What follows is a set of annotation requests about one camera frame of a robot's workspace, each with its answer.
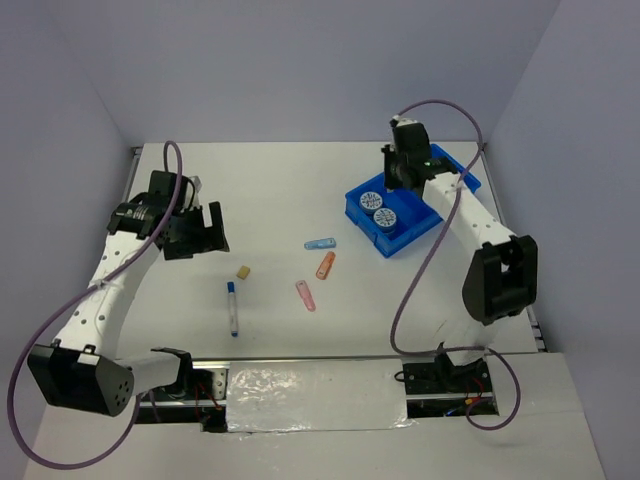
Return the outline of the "orange utility knife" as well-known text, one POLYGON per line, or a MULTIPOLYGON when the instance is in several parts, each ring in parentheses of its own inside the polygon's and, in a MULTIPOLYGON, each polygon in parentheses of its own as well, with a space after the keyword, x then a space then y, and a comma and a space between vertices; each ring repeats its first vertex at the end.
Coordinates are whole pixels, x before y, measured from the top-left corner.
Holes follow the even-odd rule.
POLYGON ((325 280, 327 278, 329 272, 331 271, 335 258, 336 255, 333 251, 330 251, 325 255, 324 259, 316 270, 315 276, 317 279, 325 280))

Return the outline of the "tan eraser block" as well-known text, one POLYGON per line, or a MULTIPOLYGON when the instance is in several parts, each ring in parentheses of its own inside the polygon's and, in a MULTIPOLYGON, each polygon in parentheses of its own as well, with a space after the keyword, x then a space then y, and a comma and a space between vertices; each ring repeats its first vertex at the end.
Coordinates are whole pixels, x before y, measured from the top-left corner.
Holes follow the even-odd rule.
POLYGON ((249 274, 250 268, 247 266, 242 266, 237 272, 237 277, 240 279, 246 279, 249 274))

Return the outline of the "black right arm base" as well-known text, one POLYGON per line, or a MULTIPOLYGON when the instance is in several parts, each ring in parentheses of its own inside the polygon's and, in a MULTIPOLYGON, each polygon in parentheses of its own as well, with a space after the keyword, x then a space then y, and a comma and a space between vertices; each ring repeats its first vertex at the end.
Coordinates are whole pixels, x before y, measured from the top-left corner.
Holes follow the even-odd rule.
POLYGON ((454 366, 446 355, 421 361, 403 361, 394 380, 404 386, 410 419, 498 414, 487 362, 476 360, 454 366))

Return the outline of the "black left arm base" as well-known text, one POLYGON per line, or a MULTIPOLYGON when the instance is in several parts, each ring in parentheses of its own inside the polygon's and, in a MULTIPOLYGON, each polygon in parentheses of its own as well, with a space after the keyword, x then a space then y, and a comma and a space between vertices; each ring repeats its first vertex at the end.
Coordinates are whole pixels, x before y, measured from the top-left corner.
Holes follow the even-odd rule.
POLYGON ((164 386, 143 396, 137 425, 189 425, 200 432, 226 433, 228 366, 195 365, 186 386, 164 386))

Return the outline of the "pink utility knife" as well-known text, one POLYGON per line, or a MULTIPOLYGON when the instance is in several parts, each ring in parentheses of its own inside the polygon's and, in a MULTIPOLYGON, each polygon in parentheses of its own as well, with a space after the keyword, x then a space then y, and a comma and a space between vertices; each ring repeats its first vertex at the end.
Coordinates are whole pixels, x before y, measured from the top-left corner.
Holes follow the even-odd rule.
POLYGON ((309 312, 315 312, 316 311, 316 304, 315 304, 315 301, 313 299, 311 290, 310 290, 307 282, 304 281, 304 280, 297 281, 295 283, 295 287, 296 287, 298 295, 300 296, 305 308, 309 312))

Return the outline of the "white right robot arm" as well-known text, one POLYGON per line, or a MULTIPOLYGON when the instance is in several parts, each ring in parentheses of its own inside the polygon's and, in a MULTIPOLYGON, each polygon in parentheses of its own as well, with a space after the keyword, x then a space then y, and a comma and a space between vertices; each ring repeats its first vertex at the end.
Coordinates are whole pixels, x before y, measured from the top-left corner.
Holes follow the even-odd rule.
POLYGON ((222 205, 230 249, 188 262, 181 295, 195 354, 421 355, 444 348, 436 383, 457 391, 498 331, 523 319, 471 302, 506 291, 516 236, 457 172, 422 196, 387 191, 371 142, 190 144, 171 165, 222 205))

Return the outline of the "blue utility knife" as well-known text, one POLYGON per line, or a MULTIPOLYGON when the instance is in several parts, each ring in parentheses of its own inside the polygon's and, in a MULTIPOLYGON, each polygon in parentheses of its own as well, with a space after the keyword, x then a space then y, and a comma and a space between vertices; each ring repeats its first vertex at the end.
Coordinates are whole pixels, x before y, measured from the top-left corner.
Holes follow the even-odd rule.
POLYGON ((335 248, 336 245, 337 245, 336 240, 333 237, 329 237, 329 238, 307 241, 304 243, 304 248, 306 250, 323 250, 323 249, 335 248))

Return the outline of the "blue capped white marker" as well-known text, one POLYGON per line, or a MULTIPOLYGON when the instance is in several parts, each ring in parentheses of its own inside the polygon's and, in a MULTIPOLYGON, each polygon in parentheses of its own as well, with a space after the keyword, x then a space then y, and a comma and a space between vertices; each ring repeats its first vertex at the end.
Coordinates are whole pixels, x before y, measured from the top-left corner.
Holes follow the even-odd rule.
POLYGON ((229 281, 227 283, 227 298, 228 298, 230 333, 232 337, 237 338, 239 335, 239 321, 238 321, 236 290, 235 290, 235 284, 233 281, 229 281))

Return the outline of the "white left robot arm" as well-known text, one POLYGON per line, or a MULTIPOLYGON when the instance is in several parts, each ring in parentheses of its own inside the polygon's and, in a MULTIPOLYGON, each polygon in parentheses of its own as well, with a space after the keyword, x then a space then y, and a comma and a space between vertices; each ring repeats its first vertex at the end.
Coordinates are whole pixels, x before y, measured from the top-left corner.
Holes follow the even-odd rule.
POLYGON ((27 365, 52 406, 115 417, 139 394, 161 388, 175 399, 196 385, 192 356, 171 347, 116 356, 124 321, 158 258, 190 259, 228 251, 221 206, 202 206, 198 177, 152 172, 147 191, 119 204, 105 247, 81 300, 48 345, 34 346, 27 365))

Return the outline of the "blue tape roll jar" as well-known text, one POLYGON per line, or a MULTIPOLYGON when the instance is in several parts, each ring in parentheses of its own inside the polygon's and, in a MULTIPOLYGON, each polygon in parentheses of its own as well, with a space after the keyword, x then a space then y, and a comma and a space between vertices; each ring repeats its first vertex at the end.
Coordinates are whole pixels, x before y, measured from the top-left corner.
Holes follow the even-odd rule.
POLYGON ((396 213, 386 207, 377 209, 373 216, 376 227, 385 235, 392 235, 398 228, 398 217, 396 213))

